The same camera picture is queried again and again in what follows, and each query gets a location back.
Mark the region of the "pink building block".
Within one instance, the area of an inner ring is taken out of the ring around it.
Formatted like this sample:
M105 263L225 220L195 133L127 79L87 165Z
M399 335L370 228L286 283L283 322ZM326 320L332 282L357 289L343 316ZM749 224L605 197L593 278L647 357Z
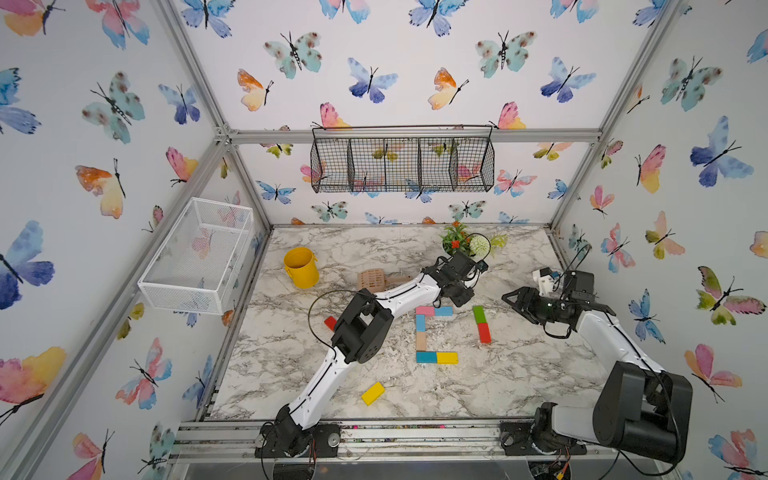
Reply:
M435 315L435 308L431 306L419 306L415 309L415 313L425 317L432 317Z

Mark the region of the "green building block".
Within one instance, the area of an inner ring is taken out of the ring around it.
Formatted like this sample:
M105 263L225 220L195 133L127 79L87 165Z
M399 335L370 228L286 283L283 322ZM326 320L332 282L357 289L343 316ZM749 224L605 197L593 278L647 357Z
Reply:
M473 311L474 320L478 325L487 323L485 311L482 306L476 305L472 308L472 311Z

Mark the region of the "light blue building block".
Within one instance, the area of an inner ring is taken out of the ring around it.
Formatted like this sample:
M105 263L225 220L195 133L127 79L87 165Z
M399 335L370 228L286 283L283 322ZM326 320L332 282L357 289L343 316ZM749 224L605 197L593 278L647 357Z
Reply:
M425 315L419 314L416 316L416 331L419 333L426 332L426 316Z

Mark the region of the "natural wood building block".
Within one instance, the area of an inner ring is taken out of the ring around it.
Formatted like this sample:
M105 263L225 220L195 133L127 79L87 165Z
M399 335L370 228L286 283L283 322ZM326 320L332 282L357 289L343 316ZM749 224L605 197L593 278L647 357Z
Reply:
M427 350L427 337L425 332L416 332L415 346L418 352L424 352Z

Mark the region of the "red building block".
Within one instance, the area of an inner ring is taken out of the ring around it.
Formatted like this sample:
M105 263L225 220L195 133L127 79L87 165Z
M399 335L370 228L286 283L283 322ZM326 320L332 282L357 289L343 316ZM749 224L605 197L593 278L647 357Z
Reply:
M478 335L482 344L490 344L492 342L492 336L487 323L477 324Z
M334 331L336 329L337 325L337 319L333 316L329 316L325 319L324 324L331 330Z

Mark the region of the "small yellow building block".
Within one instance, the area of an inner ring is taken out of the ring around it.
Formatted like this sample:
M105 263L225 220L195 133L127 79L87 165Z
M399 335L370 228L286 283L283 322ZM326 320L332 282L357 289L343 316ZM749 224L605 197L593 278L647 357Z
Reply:
M456 365L459 363L457 352L437 352L436 362L441 365Z

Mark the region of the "teal building block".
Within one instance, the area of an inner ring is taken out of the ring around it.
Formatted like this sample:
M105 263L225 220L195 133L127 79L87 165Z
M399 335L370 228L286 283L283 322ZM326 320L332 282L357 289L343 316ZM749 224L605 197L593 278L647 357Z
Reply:
M433 351L417 351L416 361L418 364L436 364L438 362L438 355Z

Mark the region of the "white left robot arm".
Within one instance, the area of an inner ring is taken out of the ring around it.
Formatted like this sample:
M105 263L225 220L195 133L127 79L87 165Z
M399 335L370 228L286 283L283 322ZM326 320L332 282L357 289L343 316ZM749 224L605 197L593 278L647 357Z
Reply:
M316 445L314 434L330 400L355 366L380 351L394 320L444 298L456 307L465 305L487 270L485 260L475 261L458 251L449 258L438 257L412 280L393 289L355 292L337 318L321 366L299 396L261 427L255 456L293 458Z

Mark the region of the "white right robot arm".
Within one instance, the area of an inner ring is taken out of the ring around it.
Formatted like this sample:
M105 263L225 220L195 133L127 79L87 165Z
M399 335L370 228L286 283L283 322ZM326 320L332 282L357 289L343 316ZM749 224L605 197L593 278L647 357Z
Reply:
M543 403L534 416L531 442L543 452L591 443L677 465L687 448L690 382L653 361L615 312L597 302L593 274L572 271L562 279L558 294L520 287L502 299L534 325L566 325L567 334L578 334L593 350L608 377L591 407Z

